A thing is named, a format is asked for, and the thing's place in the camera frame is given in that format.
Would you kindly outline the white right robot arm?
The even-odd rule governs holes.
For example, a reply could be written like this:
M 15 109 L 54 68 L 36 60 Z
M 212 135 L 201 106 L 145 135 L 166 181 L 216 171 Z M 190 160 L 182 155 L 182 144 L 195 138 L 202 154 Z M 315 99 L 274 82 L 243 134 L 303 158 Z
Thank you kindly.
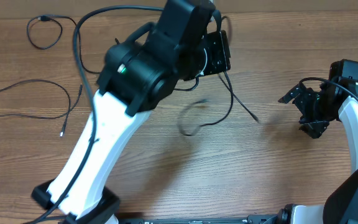
M 288 204 L 267 223 L 358 223 L 358 62 L 342 59 L 331 64 L 320 90 L 302 79 L 280 103 L 293 103 L 301 112 L 300 130 L 320 138 L 330 122 L 340 121 L 346 132 L 352 174 L 322 205 Z

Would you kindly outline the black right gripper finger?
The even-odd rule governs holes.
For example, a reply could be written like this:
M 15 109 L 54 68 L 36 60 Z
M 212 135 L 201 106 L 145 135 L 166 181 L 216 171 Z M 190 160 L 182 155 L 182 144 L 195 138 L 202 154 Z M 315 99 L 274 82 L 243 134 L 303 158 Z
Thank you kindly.
M 318 139 L 325 132 L 328 126 L 329 121 L 315 121 L 302 124 L 299 130 L 303 131 L 313 139 Z
M 278 102 L 287 104 L 291 100 L 295 99 L 301 93 L 299 84 L 295 85 L 290 91 L 288 91 Z

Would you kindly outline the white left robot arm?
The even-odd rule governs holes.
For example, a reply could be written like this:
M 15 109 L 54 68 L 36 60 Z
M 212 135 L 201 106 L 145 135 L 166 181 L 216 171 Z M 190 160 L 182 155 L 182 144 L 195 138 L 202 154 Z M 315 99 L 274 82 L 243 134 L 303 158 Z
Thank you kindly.
M 37 186 L 32 198 L 44 208 L 37 222 L 60 210 L 65 223 L 116 223 L 119 198 L 106 181 L 126 144 L 179 80 L 226 73 L 225 31 L 208 32 L 221 13 L 210 1 L 169 0 L 157 22 L 148 22 L 106 53 L 93 91 L 80 69 L 91 114 L 61 173 Z

